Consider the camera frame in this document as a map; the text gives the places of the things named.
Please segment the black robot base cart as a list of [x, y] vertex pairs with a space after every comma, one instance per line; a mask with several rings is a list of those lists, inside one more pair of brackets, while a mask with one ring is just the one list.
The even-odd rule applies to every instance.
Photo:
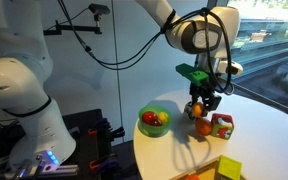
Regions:
[[22, 114], [0, 130], [0, 180], [48, 180], [94, 173], [96, 137], [88, 129], [102, 116], [99, 109], [61, 115]]

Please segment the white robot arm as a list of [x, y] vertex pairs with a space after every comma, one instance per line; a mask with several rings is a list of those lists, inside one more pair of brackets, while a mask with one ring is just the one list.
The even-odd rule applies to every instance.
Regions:
[[[227, 60], [240, 24], [233, 7], [203, 8], [194, 19], [178, 16], [166, 0], [135, 0], [161, 27], [170, 46], [189, 54]], [[39, 0], [0, 0], [0, 109], [17, 117], [26, 135], [12, 149], [11, 173], [55, 172], [76, 148], [57, 102], [44, 82], [53, 70]]]

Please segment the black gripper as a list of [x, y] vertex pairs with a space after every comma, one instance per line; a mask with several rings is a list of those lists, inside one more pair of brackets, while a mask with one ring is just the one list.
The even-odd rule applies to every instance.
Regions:
[[204, 107], [207, 111], [214, 111], [220, 104], [222, 97], [215, 94], [214, 88], [209, 84], [196, 85], [190, 84], [190, 95], [192, 96], [192, 114], [196, 117], [199, 116], [199, 105], [197, 104], [197, 98], [203, 99]]

